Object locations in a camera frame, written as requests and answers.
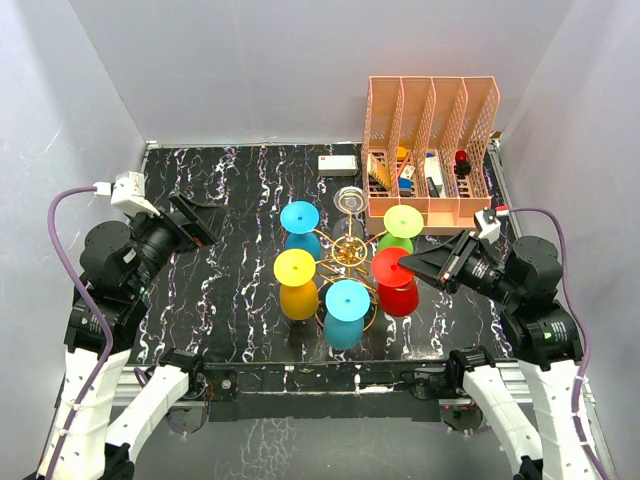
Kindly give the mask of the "red wine glass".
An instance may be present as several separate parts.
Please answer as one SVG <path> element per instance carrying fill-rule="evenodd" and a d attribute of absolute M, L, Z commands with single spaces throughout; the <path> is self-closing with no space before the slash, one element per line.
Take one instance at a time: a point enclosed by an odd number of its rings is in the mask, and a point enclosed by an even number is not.
<path fill-rule="evenodd" d="M 379 304 L 385 313 L 394 317 L 408 316 L 419 305 L 414 274 L 399 264 L 399 260 L 408 255 L 403 248 L 388 247 L 378 252 L 371 263 Z"/>

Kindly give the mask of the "green wine glass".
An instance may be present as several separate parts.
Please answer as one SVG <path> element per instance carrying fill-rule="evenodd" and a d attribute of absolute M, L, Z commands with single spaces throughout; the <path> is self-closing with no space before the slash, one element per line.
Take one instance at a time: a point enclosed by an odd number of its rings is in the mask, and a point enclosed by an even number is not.
<path fill-rule="evenodd" d="M 386 211 L 383 223 L 386 232 L 379 240 L 376 252 L 398 247 L 412 254 L 413 239 L 420 235 L 424 228 L 422 214 L 412 206 L 395 205 Z"/>

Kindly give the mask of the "clear wine glass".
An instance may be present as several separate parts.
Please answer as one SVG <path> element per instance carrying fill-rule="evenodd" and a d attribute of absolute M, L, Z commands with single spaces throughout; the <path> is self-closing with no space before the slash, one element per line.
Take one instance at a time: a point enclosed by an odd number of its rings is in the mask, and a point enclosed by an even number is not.
<path fill-rule="evenodd" d="M 357 216 L 368 206 L 364 191 L 355 186 L 343 187 L 334 194 L 333 202 L 336 209 L 342 213 L 342 217 L 332 229 L 332 239 L 339 240 L 342 237 L 351 236 L 363 240 L 364 227 Z"/>

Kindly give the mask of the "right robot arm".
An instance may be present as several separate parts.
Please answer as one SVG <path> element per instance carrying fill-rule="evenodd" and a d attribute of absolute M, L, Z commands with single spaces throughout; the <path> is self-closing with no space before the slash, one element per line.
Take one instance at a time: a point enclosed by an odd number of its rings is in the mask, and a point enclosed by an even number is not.
<path fill-rule="evenodd" d="M 588 419 L 581 410 L 587 347 L 578 322 L 558 301 L 563 268 L 549 241 L 524 236 L 506 262 L 487 241 L 460 234 L 454 242 L 403 256 L 399 264 L 432 287 L 460 286 L 498 303 L 502 330 L 526 384 L 536 419 L 530 421 L 483 347 L 453 350 L 447 388 L 469 396 L 503 448 L 516 479 L 604 479 Z"/>

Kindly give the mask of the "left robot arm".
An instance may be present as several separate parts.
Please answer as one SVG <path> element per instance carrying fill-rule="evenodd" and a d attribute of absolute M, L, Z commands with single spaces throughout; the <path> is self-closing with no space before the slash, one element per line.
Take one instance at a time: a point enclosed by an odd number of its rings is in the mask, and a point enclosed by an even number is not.
<path fill-rule="evenodd" d="M 155 428 L 182 399 L 207 386 L 199 354 L 170 349 L 141 392 L 113 418 L 112 407 L 139 324 L 149 306 L 144 296 L 172 255 L 213 245 L 225 225 L 225 205 L 198 204 L 173 193 L 171 211 L 141 198 L 128 222 L 106 221 L 85 237 L 76 272 L 61 245 L 55 219 L 59 203 L 82 193 L 58 194 L 47 228 L 74 284 L 65 332 L 65 374 L 47 442 L 34 479 L 130 479 Z"/>

